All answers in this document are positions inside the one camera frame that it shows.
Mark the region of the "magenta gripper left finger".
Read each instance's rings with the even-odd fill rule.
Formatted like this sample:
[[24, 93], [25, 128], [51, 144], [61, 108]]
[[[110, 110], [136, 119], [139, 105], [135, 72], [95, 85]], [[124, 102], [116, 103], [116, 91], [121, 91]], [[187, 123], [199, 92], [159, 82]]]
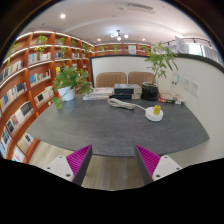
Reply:
[[81, 186], [93, 151], [87, 145], [68, 156], [59, 155], [45, 168], [46, 171]]

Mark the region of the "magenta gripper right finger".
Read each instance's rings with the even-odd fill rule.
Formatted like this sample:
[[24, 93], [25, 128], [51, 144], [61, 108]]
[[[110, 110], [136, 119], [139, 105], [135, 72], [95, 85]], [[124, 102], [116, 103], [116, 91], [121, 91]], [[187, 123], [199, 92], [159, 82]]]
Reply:
[[145, 185], [182, 169], [168, 155], [159, 156], [139, 145], [135, 146], [134, 153]]

